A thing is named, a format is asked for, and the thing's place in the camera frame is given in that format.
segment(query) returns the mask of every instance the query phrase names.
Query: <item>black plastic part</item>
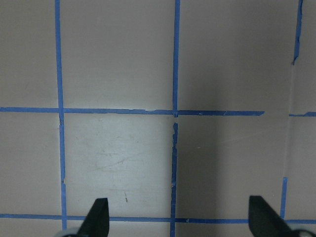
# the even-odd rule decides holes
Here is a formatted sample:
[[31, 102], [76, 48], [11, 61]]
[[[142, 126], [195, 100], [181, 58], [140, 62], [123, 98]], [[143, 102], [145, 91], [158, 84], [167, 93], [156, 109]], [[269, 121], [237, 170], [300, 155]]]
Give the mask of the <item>black plastic part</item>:
[[249, 228], [254, 237], [280, 237], [291, 229], [261, 196], [249, 198]]
[[95, 200], [76, 237], [107, 237], [110, 229], [107, 198]]

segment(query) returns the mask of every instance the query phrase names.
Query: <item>gray floor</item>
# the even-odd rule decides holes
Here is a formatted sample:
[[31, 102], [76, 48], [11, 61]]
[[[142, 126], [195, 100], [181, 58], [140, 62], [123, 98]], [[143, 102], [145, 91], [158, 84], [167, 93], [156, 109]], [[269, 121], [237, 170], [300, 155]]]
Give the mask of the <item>gray floor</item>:
[[68, 216], [82, 217], [100, 197], [109, 198], [112, 217], [157, 218], [112, 221], [109, 237], [169, 236], [170, 223], [159, 220], [170, 218], [174, 123], [176, 218], [224, 220], [175, 223], [177, 237], [250, 237], [247, 224], [225, 220], [247, 219], [249, 195], [262, 195], [279, 211], [284, 177], [285, 219], [301, 226], [312, 220], [305, 227], [316, 231], [316, 118], [289, 116], [316, 111], [314, 0], [304, 0], [294, 66], [298, 0], [181, 0], [178, 110], [264, 114], [178, 118], [175, 1], [61, 0], [64, 108], [170, 112], [65, 112], [66, 199], [55, 3], [0, 5], [3, 236], [53, 236], [62, 229], [63, 200]]

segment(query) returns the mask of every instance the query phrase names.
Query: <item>scratch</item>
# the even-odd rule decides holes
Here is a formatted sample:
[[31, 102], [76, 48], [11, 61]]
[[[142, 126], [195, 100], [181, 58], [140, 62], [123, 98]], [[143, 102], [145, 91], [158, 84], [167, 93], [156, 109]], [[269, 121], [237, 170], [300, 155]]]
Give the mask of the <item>scratch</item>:
[[125, 192], [125, 191], [124, 191], [124, 194], [125, 194], [125, 201], [126, 201], [126, 203], [128, 203], [127, 195], [126, 195], [126, 192]]

